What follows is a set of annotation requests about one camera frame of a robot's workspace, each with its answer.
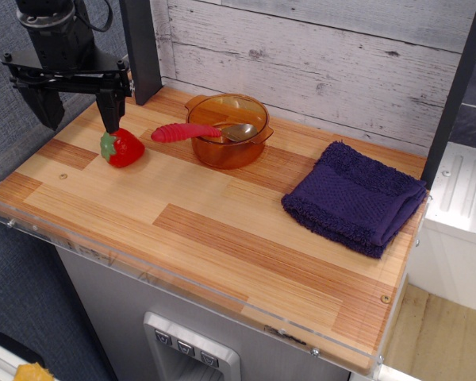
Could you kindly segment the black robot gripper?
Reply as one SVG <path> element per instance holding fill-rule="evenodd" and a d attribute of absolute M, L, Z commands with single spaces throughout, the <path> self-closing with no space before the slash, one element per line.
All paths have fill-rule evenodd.
<path fill-rule="evenodd" d="M 4 54 L 2 64 L 32 87 L 52 87 L 18 87 L 40 123 L 53 131 L 60 126 L 65 109 L 58 91 L 95 93 L 106 132 L 118 131 L 125 97 L 132 95 L 129 63 L 103 52 L 94 41 L 95 32 L 110 28 L 113 13 L 108 12 L 101 28 L 91 24 L 86 11 L 18 11 L 17 20 L 32 47 Z"/>

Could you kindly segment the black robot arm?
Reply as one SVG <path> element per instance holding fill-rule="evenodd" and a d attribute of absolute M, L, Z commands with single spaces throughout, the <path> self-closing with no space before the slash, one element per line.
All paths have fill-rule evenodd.
<path fill-rule="evenodd" d="M 60 94 L 92 94 L 106 132 L 118 131 L 132 94 L 129 63 L 97 47 L 98 27 L 90 23 L 85 2 L 19 1 L 17 19 L 33 46 L 6 52 L 1 62 L 39 121 L 57 129 L 64 116 Z"/>

